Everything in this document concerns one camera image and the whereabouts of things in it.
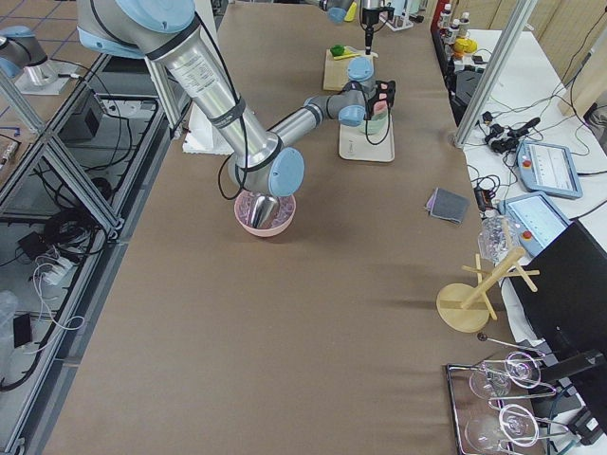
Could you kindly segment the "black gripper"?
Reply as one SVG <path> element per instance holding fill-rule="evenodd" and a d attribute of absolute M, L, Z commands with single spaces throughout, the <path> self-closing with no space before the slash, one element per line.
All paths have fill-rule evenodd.
<path fill-rule="evenodd" d="M 366 9 L 361 10 L 360 23 L 364 27 L 365 31 L 365 53 L 369 54 L 372 52 L 372 46 L 375 25 L 378 24 L 378 9 Z"/>

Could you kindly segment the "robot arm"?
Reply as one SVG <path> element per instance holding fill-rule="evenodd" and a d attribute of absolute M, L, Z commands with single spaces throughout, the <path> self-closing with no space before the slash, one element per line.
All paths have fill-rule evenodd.
<path fill-rule="evenodd" d="M 83 46 L 113 56 L 148 59 L 166 68 L 233 150 L 229 175 L 240 189 L 287 197 L 304 179 L 304 159 L 293 143 L 324 120 L 356 127 L 383 103 L 369 59 L 348 67 L 338 94 L 308 99 L 266 130 L 236 91 L 225 63 L 201 36 L 203 23 L 192 1 L 80 1 Z"/>
<path fill-rule="evenodd" d="M 324 11 L 328 18 L 336 23 L 342 23 L 345 20 L 348 10 L 354 3 L 353 0 L 311 0 L 305 1 L 306 4 L 318 7 Z M 372 53 L 372 44 L 375 34 L 375 26 L 379 23 L 381 13 L 386 13 L 389 19 L 394 17 L 394 11 L 391 1 L 358 1 L 359 23 L 365 31 L 365 54 Z"/>

